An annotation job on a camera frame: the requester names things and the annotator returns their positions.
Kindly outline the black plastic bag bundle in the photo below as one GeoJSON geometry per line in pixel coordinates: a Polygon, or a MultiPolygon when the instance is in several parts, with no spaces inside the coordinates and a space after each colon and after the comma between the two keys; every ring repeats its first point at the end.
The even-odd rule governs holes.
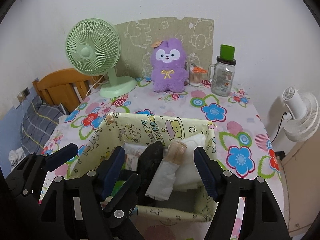
{"type": "Polygon", "coordinates": [[[152,179],[163,160],[163,145],[160,141],[149,145],[138,159],[137,173],[140,175],[140,186],[137,193],[145,196],[152,179]]]}

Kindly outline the beige wardrobe door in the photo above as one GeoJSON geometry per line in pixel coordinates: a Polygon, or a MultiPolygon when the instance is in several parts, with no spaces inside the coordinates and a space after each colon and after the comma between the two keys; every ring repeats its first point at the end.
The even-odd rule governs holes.
{"type": "Polygon", "coordinates": [[[319,141],[297,143],[281,161],[286,187],[285,216],[291,237],[311,227],[319,213],[319,141]]]}

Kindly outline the wooden bed headboard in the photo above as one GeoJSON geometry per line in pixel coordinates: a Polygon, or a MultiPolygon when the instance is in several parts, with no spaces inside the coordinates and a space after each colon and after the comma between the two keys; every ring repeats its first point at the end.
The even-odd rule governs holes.
{"type": "Polygon", "coordinates": [[[51,106],[62,104],[72,112],[104,80],[102,75],[88,76],[67,68],[34,80],[33,87],[44,102],[51,106]]]}

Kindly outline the green desk fan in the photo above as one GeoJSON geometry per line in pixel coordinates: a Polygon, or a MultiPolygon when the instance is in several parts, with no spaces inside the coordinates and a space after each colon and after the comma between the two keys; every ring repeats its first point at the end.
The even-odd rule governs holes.
{"type": "Polygon", "coordinates": [[[67,59],[78,72],[88,76],[108,75],[99,92],[104,98],[125,95],[137,86],[134,78],[116,75],[120,52],[120,37],[115,27],[97,18],[81,20],[66,38],[67,59]]]}

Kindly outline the white standing fan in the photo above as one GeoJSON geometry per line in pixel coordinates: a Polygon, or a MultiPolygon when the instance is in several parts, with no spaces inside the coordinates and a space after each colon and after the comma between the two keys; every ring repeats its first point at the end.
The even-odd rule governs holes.
{"type": "Polygon", "coordinates": [[[304,142],[319,128],[319,102],[312,93],[300,93],[290,86],[276,98],[270,117],[280,118],[274,138],[283,130],[290,141],[304,142]]]}

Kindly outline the green cartoon board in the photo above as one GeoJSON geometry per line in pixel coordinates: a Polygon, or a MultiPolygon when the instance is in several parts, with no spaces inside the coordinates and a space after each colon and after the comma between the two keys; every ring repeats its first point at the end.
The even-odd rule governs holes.
{"type": "Polygon", "coordinates": [[[116,74],[150,77],[152,46],[176,38],[187,54],[186,66],[208,68],[213,60],[214,20],[195,17],[160,17],[115,25],[121,42],[116,74]]]}

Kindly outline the cotton swab jar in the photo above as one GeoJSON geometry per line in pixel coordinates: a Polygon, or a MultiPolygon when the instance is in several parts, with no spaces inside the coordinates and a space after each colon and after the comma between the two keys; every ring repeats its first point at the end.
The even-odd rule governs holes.
{"type": "Polygon", "coordinates": [[[207,74],[207,70],[192,63],[189,68],[189,85],[200,86],[204,74],[207,74]]]}

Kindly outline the purple plush toy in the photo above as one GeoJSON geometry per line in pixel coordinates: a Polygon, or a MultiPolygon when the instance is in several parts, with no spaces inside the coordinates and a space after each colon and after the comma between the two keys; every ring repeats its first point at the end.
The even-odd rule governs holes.
{"type": "Polygon", "coordinates": [[[154,92],[184,91],[189,72],[185,69],[186,52],[177,38],[162,41],[150,57],[152,65],[151,81],[154,92]]]}

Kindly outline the cartoon tissue pack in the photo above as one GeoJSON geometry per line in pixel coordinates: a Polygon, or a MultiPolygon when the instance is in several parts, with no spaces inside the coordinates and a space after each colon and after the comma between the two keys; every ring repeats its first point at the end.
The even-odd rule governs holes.
{"type": "Polygon", "coordinates": [[[125,154],[124,169],[129,171],[136,171],[138,167],[138,157],[131,154],[125,154]]]}

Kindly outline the yellow cartoon storage box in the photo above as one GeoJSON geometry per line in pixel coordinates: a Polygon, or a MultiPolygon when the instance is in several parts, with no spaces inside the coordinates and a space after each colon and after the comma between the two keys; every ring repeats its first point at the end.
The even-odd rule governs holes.
{"type": "MultiPolygon", "coordinates": [[[[103,160],[109,158],[117,146],[125,143],[143,145],[151,149],[148,160],[159,164],[164,158],[164,148],[173,139],[166,126],[170,122],[180,124],[182,137],[189,138],[193,133],[187,129],[195,128],[204,135],[204,149],[210,159],[215,154],[214,130],[206,120],[174,118],[152,114],[111,113],[108,114],[87,143],[83,153],[76,161],[69,179],[79,178],[90,170],[98,168],[103,160]]],[[[178,222],[209,222],[212,220],[217,204],[208,196],[202,183],[198,183],[192,211],[186,212],[173,208],[156,207],[155,200],[141,194],[143,199],[138,202],[137,215],[151,220],[178,222]]]]}

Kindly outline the grey plaid bedding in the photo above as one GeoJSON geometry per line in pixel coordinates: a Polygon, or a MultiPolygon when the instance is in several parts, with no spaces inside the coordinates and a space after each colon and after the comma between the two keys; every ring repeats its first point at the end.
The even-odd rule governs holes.
{"type": "Polygon", "coordinates": [[[40,155],[59,124],[59,118],[64,116],[63,108],[43,102],[40,96],[35,96],[26,110],[21,124],[22,148],[26,154],[40,155]]]}

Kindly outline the floral tablecloth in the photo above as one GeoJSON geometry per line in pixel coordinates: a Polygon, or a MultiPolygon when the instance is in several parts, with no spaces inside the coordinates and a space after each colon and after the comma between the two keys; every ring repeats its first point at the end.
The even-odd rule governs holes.
{"type": "Polygon", "coordinates": [[[198,87],[186,86],[181,93],[153,91],[150,79],[138,79],[137,87],[117,98],[106,99],[93,92],[85,100],[59,118],[59,123],[46,142],[43,153],[52,154],[74,143],[77,155],[46,175],[42,194],[56,176],[69,178],[82,155],[95,146],[101,135],[100,124],[109,113],[163,115],[173,117],[165,128],[168,135],[181,139],[190,135],[183,128],[182,118],[208,120],[214,129],[214,157],[222,168],[241,178],[263,177],[271,188],[280,208],[284,207],[281,174],[271,140],[247,93],[233,88],[227,97],[214,95],[208,80],[198,87]]]}

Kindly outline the glass jar green lid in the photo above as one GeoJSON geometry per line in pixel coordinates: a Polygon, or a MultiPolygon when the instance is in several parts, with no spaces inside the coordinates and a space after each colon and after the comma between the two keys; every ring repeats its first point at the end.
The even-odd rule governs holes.
{"type": "Polygon", "coordinates": [[[220,54],[216,57],[216,64],[208,68],[208,79],[211,82],[212,93],[228,97],[235,74],[235,48],[226,44],[220,45],[220,54]]]}

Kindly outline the white towel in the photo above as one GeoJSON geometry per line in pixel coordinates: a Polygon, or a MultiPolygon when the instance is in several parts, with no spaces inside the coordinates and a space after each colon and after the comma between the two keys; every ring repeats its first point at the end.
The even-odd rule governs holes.
{"type": "Polygon", "coordinates": [[[183,155],[182,164],[175,172],[174,191],[185,192],[197,189],[202,185],[201,177],[194,162],[194,150],[197,147],[204,148],[205,140],[205,135],[201,133],[180,140],[187,148],[183,155]]]}

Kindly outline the white roll with beige band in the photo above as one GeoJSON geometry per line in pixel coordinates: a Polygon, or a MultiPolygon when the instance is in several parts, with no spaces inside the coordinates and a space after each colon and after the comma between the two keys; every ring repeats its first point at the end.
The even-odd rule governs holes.
{"type": "Polygon", "coordinates": [[[158,201],[169,200],[176,180],[175,173],[183,163],[186,149],[186,144],[180,141],[173,141],[169,145],[145,193],[146,197],[158,201]]]}

